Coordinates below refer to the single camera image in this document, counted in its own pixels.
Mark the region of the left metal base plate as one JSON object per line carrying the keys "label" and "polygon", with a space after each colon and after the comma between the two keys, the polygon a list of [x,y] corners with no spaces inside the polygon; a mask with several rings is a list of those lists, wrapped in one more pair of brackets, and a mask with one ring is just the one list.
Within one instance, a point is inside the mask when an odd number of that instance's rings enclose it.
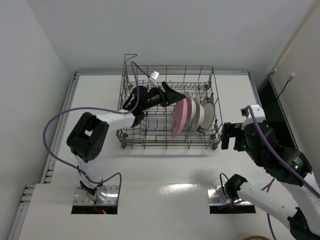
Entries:
{"label": "left metal base plate", "polygon": [[118,185],[104,185],[102,190],[98,191],[95,196],[89,196],[78,185],[75,189],[73,198],[74,206],[92,206],[96,203],[97,206],[116,206],[118,203]]}

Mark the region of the beige wall conduit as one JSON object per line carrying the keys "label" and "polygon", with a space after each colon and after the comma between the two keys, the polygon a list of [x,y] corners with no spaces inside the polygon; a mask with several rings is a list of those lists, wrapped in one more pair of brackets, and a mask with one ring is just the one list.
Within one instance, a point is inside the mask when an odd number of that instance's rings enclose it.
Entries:
{"label": "beige wall conduit", "polygon": [[314,15],[315,11],[318,9],[319,6],[320,6],[320,1],[317,0],[314,3],[314,5],[311,7],[310,11],[306,15],[306,17],[303,19],[301,24],[298,26],[297,30],[294,32],[294,34],[290,38],[289,42],[285,46],[284,50],[282,51],[281,55],[277,59],[276,63],[273,66],[273,70],[271,72],[272,74],[274,74],[277,71],[277,69],[279,68],[279,66],[282,64],[282,62],[284,61],[285,57],[288,55],[288,53],[291,50],[291,48],[293,47],[294,43],[296,42],[298,37],[301,35],[301,33],[304,30],[305,26],[308,24],[308,22],[310,21],[310,18]]}

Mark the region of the green rimmed printed plate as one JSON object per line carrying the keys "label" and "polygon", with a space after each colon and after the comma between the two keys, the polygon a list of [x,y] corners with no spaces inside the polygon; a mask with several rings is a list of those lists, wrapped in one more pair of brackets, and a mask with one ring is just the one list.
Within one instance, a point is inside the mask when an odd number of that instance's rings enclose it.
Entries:
{"label": "green rimmed printed plate", "polygon": [[214,100],[210,97],[206,97],[201,101],[201,106],[204,109],[204,118],[203,122],[197,127],[197,132],[205,133],[213,125],[213,122],[216,117],[216,106]]}

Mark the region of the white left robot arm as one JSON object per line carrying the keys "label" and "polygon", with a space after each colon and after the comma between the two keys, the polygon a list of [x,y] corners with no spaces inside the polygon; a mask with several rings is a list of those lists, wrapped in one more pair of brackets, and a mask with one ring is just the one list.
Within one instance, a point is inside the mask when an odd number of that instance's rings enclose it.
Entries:
{"label": "white left robot arm", "polygon": [[77,160],[81,175],[80,187],[91,198],[107,192],[96,160],[102,151],[107,133],[133,128],[144,119],[146,110],[156,106],[165,108],[186,98],[184,94],[170,88],[166,82],[161,84],[162,87],[152,87],[150,90],[143,85],[135,87],[118,113],[83,113],[69,134],[66,144]]}

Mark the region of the white deep plate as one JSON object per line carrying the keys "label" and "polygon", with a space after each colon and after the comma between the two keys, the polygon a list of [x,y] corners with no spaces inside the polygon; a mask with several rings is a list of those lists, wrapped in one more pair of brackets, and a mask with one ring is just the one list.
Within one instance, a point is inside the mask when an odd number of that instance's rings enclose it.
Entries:
{"label": "white deep plate", "polygon": [[184,127],[188,127],[195,115],[195,104],[194,104],[194,100],[192,99],[191,94],[186,91],[184,92],[184,95],[186,96],[186,101],[187,101],[187,115],[186,115],[186,121],[185,121],[185,125]]}
{"label": "white deep plate", "polygon": [[189,132],[194,133],[196,132],[197,128],[201,125],[204,121],[205,117],[205,110],[201,104],[201,101],[198,97],[193,98],[196,106],[195,116],[192,119],[192,122],[189,125]]}

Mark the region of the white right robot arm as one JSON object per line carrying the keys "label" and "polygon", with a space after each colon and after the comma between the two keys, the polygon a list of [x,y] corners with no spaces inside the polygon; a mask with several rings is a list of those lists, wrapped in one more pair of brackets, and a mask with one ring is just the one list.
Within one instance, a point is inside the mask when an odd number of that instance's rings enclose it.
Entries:
{"label": "white right robot arm", "polygon": [[291,195],[289,202],[280,192],[267,193],[245,177],[234,174],[224,184],[226,196],[248,201],[277,219],[296,240],[320,238],[320,190],[312,175],[312,166],[299,150],[281,146],[272,127],[262,122],[243,127],[241,123],[223,125],[221,148],[246,152],[253,162],[271,175]]}

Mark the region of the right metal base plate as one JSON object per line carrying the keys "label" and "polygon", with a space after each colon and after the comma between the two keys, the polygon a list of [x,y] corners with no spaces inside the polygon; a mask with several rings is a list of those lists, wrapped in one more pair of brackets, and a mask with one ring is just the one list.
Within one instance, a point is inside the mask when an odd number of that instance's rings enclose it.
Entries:
{"label": "right metal base plate", "polygon": [[234,206],[234,205],[243,205],[243,206],[251,206],[253,205],[249,201],[244,201],[241,199],[238,200],[230,200],[228,199],[222,190],[220,185],[208,185],[207,186],[207,194],[208,194],[208,202],[209,206]]}

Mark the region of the brown round object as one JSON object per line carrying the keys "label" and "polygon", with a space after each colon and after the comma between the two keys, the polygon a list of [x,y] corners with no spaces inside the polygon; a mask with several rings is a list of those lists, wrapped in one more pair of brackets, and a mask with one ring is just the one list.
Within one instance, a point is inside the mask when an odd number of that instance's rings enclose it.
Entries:
{"label": "brown round object", "polygon": [[270,239],[261,235],[252,235],[244,238],[243,240],[270,240]]}

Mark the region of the pink round plate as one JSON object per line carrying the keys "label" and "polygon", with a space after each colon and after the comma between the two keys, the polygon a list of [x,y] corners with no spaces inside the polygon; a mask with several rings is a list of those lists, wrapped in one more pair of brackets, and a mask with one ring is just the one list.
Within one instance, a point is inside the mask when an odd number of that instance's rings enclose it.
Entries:
{"label": "pink round plate", "polygon": [[188,113],[188,103],[186,99],[178,101],[173,111],[173,128],[172,133],[178,135],[185,127]]}

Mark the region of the metal base plate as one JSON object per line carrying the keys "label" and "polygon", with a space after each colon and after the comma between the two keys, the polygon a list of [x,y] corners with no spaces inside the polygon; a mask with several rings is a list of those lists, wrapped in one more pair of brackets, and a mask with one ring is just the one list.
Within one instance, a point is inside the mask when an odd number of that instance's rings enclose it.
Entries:
{"label": "metal base plate", "polygon": [[230,200],[228,199],[222,190],[220,185],[208,185],[207,186],[207,194],[208,194],[208,202],[209,206],[234,206],[234,205],[243,205],[243,206],[251,206],[253,205],[249,201],[244,201],[241,199],[238,200]]}
{"label": "metal base plate", "polygon": [[78,185],[75,189],[73,198],[74,206],[92,206],[96,203],[97,206],[116,206],[118,203],[118,185],[104,185],[102,190],[98,191],[95,196],[89,196]]}

